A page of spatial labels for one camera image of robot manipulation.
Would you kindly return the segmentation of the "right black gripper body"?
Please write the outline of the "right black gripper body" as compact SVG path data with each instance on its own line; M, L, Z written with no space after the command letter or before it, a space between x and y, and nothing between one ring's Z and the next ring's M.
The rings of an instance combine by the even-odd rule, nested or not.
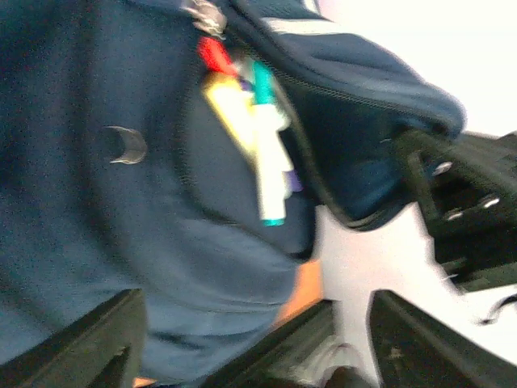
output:
M516 282L516 135L456 141L409 129L394 142L435 262L452 283L480 291Z

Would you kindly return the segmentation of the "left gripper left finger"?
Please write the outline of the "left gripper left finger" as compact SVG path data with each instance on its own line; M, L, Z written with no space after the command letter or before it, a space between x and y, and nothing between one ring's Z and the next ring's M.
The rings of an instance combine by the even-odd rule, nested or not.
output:
M145 296L127 289L1 365L2 387L131 387L145 340Z

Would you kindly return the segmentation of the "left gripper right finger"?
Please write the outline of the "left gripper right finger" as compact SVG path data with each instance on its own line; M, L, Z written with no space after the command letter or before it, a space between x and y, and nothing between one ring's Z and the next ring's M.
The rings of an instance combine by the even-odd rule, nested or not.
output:
M515 365L391 290L372 293L369 331L382 387L516 386Z

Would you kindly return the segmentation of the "navy blue student backpack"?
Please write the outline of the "navy blue student backpack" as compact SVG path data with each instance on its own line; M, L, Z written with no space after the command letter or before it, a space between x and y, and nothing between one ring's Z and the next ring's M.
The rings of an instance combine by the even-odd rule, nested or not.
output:
M268 65L305 190L259 220L202 95L203 27ZM1 4L1 358L145 291L141 375L197 387L258 343L312 255L316 207L369 231L409 203L391 141L457 137L461 105L304 1Z

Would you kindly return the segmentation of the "teal capped white marker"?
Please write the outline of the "teal capped white marker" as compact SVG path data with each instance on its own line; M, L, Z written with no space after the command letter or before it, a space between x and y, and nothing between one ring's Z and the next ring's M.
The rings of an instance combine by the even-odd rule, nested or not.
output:
M259 217L265 226L281 226L286 218L283 157L279 151L278 131L284 123L272 97L271 72L254 61L255 170Z

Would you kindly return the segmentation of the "yellow highlighter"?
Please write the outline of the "yellow highlighter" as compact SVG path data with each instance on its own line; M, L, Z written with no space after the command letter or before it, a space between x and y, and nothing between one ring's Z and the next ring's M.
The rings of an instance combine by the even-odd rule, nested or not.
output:
M206 76L202 93L229 138L245 160L253 166L255 137L251 115L252 94L244 91L236 78L216 72Z

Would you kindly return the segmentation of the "red marker pen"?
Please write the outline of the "red marker pen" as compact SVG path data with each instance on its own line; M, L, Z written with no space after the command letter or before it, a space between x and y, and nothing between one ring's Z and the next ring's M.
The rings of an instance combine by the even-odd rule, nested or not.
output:
M198 54L206 67L217 73L236 78L236 70L225 46L215 38L203 36L198 43Z

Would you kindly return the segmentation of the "purple capped white marker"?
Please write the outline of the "purple capped white marker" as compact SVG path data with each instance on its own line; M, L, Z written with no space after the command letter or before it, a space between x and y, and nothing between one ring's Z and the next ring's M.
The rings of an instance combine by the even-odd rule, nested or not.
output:
M240 76L238 81L242 89L242 94L246 97L246 103L250 113L254 113L254 84L250 76ZM288 199L294 192L301 192L303 187L296 173L292 159L280 136L280 133L290 126L291 120L285 110L277 102L274 102L274 108L278 128L275 130L275 137L267 142L266 152L267 157L275 161L275 166L282 171L285 187L284 198Z

